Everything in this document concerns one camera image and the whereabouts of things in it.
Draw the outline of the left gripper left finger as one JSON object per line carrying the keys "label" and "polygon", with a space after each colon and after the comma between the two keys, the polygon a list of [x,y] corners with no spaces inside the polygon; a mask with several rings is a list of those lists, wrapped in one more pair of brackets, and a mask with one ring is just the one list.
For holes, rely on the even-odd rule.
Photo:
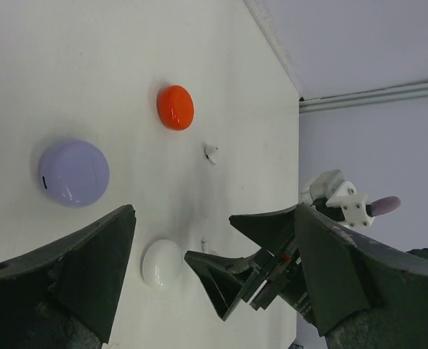
{"label": "left gripper left finger", "polygon": [[0,348],[108,343],[136,226],[132,205],[0,262]]}

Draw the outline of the orange charging case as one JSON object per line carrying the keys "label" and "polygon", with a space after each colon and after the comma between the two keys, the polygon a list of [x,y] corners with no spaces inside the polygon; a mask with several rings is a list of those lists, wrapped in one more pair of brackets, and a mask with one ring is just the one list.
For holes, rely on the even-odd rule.
{"label": "orange charging case", "polygon": [[157,109],[162,124],[174,131],[186,130],[194,120],[193,99],[180,85],[170,85],[160,91]]}

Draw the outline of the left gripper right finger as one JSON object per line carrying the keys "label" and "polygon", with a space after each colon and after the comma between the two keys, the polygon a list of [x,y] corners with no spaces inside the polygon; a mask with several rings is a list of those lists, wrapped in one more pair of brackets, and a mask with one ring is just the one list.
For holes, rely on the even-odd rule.
{"label": "left gripper right finger", "polygon": [[428,348],[428,259],[304,204],[296,240],[315,326],[329,348]]}

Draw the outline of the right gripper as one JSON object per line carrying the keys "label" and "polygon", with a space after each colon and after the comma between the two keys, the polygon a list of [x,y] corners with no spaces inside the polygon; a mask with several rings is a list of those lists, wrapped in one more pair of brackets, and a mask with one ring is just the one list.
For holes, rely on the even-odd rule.
{"label": "right gripper", "polygon": [[294,221],[296,205],[276,212],[235,214],[230,224],[259,246],[239,258],[188,251],[184,259],[199,278],[219,318],[227,320],[239,302],[267,309],[280,297],[306,320],[313,320]]}

